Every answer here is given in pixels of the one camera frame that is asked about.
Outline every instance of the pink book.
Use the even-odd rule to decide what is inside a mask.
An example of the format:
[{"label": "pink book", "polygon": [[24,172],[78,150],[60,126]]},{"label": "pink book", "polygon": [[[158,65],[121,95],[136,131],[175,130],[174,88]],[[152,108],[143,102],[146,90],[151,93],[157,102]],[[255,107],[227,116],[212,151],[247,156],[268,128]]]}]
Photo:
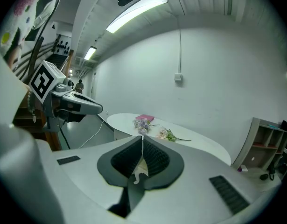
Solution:
[{"label": "pink book", "polygon": [[143,119],[143,118],[146,118],[149,122],[152,122],[152,120],[154,119],[154,116],[142,114],[140,116],[137,116],[135,119]]}]

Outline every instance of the person in background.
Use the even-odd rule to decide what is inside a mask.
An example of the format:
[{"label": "person in background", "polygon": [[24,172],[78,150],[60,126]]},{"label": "person in background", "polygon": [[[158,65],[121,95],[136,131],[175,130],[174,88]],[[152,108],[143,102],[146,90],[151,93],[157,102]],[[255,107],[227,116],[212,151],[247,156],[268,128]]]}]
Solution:
[{"label": "person in background", "polygon": [[82,94],[82,90],[84,89],[82,80],[79,80],[79,83],[76,84],[75,91]]}]

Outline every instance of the lit rectangular light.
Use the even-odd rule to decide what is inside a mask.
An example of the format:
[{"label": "lit rectangular light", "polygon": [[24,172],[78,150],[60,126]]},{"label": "lit rectangular light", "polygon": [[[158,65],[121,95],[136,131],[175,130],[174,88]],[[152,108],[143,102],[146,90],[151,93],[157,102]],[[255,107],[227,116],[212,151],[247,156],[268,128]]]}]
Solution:
[{"label": "lit rectangular light", "polygon": [[107,28],[106,30],[115,33],[123,25],[125,25],[132,18],[140,15],[141,13],[156,7],[158,5],[167,3],[168,0],[139,0],[132,6],[130,6],[126,11],[119,15]]},{"label": "lit rectangular light", "polygon": [[88,49],[88,52],[86,53],[86,55],[85,55],[85,57],[84,57],[84,60],[89,60],[90,58],[91,58],[91,56],[92,56],[92,54],[95,52],[97,50],[97,48],[95,48],[95,47],[90,47],[89,49]]}]

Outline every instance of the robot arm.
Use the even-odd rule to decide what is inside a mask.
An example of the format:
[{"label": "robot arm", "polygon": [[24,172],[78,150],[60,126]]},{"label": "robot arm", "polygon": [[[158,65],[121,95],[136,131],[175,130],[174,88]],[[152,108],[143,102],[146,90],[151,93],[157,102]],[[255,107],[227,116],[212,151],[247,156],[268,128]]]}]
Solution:
[{"label": "robot arm", "polygon": [[[58,132],[60,123],[80,122],[86,114],[100,114],[102,105],[90,97],[72,90],[72,80],[52,63],[43,61],[32,76],[29,86],[42,104],[47,117],[44,129]],[[60,106],[54,108],[52,101],[58,99]]]}]

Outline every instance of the wall outlet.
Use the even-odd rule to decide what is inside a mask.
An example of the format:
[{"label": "wall outlet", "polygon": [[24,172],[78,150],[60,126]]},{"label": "wall outlet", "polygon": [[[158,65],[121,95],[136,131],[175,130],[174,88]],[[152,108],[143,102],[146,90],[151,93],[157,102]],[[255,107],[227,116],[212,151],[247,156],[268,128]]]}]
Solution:
[{"label": "wall outlet", "polygon": [[175,73],[175,81],[182,81],[182,74],[181,73]]}]

